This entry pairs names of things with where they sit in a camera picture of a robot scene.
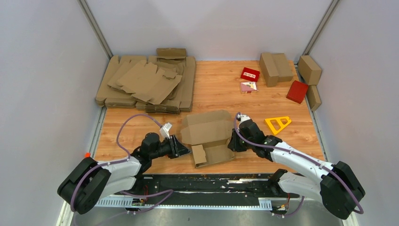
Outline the brown cardboard box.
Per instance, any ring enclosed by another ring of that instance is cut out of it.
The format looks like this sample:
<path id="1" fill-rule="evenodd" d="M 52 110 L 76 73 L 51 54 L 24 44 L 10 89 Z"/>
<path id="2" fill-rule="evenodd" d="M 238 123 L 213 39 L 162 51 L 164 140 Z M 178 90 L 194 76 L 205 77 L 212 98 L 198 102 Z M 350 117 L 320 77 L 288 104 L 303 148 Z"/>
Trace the brown cardboard box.
<path id="1" fill-rule="evenodd" d="M 182 143 L 192 150 L 195 168 L 232 161 L 235 153 L 227 145 L 233 120 L 227 110 L 189 114 L 182 121 Z"/>

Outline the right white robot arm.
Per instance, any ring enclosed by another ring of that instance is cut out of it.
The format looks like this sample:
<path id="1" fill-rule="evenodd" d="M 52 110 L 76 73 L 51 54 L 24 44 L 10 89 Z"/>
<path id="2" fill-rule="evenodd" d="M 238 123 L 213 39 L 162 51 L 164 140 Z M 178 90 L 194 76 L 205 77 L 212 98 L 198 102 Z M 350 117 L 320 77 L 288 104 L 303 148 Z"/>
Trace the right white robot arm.
<path id="1" fill-rule="evenodd" d="M 366 192 L 347 163 L 331 163 L 300 152 L 276 136 L 265 135 L 247 115 L 236 116 L 228 148 L 234 152 L 250 149 L 260 158 L 297 172 L 279 169 L 272 175 L 268 185 L 274 196 L 287 193 L 311 198 L 340 219 L 353 212 L 364 213 L 359 202 Z"/>

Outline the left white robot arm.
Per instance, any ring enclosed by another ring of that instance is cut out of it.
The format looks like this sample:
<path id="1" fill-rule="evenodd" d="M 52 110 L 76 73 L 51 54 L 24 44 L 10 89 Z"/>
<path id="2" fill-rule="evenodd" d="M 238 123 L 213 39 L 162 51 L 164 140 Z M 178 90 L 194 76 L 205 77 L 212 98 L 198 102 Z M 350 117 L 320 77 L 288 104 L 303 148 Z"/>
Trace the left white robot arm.
<path id="1" fill-rule="evenodd" d="M 175 135 L 161 141 L 158 134 L 148 133 L 129 159 L 100 162 L 84 158 L 60 184 L 57 194 L 73 211 L 85 214 L 108 195 L 127 190 L 140 194 L 144 181 L 137 176 L 151 167 L 153 159 L 163 156 L 174 159 L 188 153 L 190 149 Z"/>

